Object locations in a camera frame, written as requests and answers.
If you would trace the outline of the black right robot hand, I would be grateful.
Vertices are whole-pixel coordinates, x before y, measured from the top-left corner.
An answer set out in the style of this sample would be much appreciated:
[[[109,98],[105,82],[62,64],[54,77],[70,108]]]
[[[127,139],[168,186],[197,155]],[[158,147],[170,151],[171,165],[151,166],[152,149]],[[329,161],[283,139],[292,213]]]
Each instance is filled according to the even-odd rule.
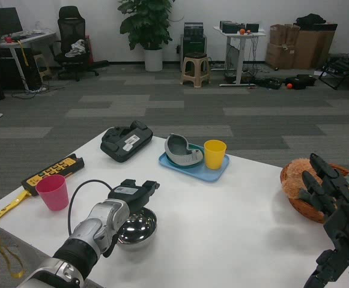
[[[305,287],[325,287],[329,282],[336,282],[349,267],[349,184],[318,155],[312,153],[309,162],[322,183],[303,171],[306,188],[300,191],[300,199],[324,214],[323,227],[335,249],[325,250],[317,258],[317,267]]]

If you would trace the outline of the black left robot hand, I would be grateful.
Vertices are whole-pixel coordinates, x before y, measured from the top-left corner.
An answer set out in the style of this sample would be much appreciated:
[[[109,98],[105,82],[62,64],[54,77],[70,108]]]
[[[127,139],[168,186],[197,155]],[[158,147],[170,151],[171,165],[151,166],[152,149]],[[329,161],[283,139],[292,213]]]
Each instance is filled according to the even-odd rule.
[[[126,251],[137,251],[150,244],[157,232],[157,217],[145,205],[159,187],[156,181],[145,181],[137,186],[135,180],[126,179],[108,194],[110,199],[126,202],[129,216],[112,237],[111,246],[103,253],[104,257],[109,257],[116,245]]]

